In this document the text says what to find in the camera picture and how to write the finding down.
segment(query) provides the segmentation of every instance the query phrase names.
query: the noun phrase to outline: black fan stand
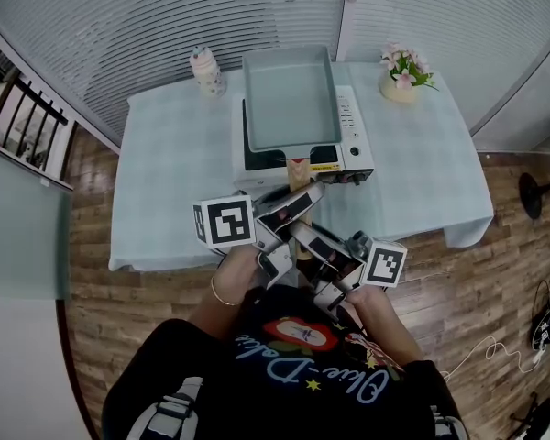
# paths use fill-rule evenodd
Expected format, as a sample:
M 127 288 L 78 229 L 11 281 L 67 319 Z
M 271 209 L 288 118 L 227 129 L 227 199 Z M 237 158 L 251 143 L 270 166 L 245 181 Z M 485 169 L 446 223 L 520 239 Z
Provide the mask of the black fan stand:
M 531 174 L 524 173 L 520 177 L 520 198 L 525 212 L 535 220 L 542 214 L 542 197 L 550 191 L 550 182 L 544 186 L 538 186 Z
M 542 213 L 542 196 L 550 191 L 550 182 L 538 186 L 534 177 L 525 172 L 520 177 L 520 198 L 525 212 L 535 220 Z

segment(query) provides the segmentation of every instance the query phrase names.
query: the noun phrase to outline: bracelet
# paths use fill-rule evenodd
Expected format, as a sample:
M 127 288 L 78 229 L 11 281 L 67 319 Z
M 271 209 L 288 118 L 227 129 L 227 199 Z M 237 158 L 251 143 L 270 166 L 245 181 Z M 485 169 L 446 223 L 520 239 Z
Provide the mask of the bracelet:
M 237 302 L 237 303 L 231 303 L 231 302 L 226 302 L 225 300 L 222 300 L 216 293 L 216 288 L 214 286 L 214 276 L 212 276 L 212 278 L 210 279 L 210 287 L 212 288 L 212 293 L 214 294 L 214 297 L 216 297 L 216 300 L 222 304 L 225 304 L 227 306 L 239 306 L 243 301 L 245 301 L 244 297 L 240 302 Z

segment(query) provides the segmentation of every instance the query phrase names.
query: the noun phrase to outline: white cube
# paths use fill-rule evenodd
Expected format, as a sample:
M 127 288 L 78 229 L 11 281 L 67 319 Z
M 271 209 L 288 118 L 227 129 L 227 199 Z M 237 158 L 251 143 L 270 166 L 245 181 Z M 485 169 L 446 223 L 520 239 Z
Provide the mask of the white cube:
M 399 243 L 373 239 L 367 266 L 360 276 L 360 283 L 397 287 L 406 256 L 407 247 Z
M 193 205 L 195 234 L 210 249 L 256 242 L 253 206 L 248 195 L 200 201 Z

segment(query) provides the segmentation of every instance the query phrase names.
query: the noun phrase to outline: light blue tablecloth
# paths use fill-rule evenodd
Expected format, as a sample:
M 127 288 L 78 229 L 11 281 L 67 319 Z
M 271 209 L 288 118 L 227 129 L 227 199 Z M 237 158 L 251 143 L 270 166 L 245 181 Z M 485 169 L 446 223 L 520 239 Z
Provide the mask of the light blue tablecloth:
M 399 238 L 444 229 L 450 247 L 471 246 L 493 217 L 489 190 L 467 126 L 444 81 L 420 88 L 415 104 L 382 97 L 383 69 L 334 64 L 336 84 L 351 84 L 375 171 L 359 186 L 335 184 L 313 220 L 341 237 L 359 229 Z M 110 269 L 169 270 L 216 262 L 195 237 L 192 203 L 231 194 L 231 97 L 244 92 L 241 71 L 211 100 L 195 80 L 129 99 L 116 175 Z

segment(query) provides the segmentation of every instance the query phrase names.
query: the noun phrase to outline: gray tray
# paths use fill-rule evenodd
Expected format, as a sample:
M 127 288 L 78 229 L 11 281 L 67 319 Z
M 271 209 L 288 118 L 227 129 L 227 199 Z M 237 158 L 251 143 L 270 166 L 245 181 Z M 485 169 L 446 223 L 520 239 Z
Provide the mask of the gray tray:
M 340 143 L 336 89 L 326 46 L 267 49 L 243 55 L 248 146 L 309 158 L 313 147 Z

